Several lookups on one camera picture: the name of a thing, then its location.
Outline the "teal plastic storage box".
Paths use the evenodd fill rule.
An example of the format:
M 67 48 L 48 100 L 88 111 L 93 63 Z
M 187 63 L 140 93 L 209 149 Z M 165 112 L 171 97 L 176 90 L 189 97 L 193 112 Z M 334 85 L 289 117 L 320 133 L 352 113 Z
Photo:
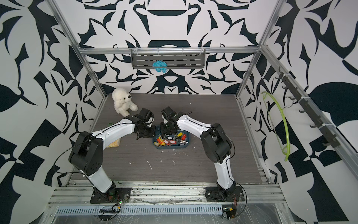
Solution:
M 160 127 L 155 129 L 155 136 L 152 137 L 152 142 L 157 149 L 181 149 L 186 148 L 190 142 L 190 133 L 184 130 L 179 130 L 174 134 L 163 134 Z

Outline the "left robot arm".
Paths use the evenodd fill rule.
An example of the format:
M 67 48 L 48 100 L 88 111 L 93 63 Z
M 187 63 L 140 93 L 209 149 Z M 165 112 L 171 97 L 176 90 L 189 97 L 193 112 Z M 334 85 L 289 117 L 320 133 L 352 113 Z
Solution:
M 155 134 L 154 114 L 143 108 L 139 114 L 127 116 L 118 123 L 96 132 L 82 132 L 70 152 L 69 162 L 84 174 L 94 188 L 109 194 L 115 189 L 114 182 L 103 168 L 103 151 L 116 140 L 135 133 L 137 139 L 152 138 Z

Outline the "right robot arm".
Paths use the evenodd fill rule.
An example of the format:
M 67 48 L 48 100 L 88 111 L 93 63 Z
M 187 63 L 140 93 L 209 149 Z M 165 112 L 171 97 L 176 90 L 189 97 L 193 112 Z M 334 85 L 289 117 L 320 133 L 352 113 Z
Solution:
M 186 131 L 201 139 L 205 154 L 215 166 L 219 189 L 229 190 L 235 186 L 231 171 L 231 149 L 233 143 L 218 123 L 206 124 L 191 118 L 188 114 L 176 113 L 170 107 L 161 111 L 162 133 L 169 134 L 179 130 Z

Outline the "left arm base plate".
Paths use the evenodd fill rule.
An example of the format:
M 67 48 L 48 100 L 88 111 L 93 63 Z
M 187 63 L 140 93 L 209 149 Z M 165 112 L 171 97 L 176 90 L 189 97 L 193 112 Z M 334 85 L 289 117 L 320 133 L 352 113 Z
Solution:
M 90 199 L 91 204 L 128 202 L 131 195 L 131 188 L 110 188 L 108 192 L 102 193 L 93 188 Z

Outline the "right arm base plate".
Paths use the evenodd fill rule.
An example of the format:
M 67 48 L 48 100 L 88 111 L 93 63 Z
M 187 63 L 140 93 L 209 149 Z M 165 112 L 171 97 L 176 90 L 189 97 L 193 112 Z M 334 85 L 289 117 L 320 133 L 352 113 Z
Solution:
M 245 194 L 242 187 L 232 186 L 229 189 L 223 189 L 222 187 L 206 187 L 205 197 L 209 202 L 238 202 L 245 201 Z

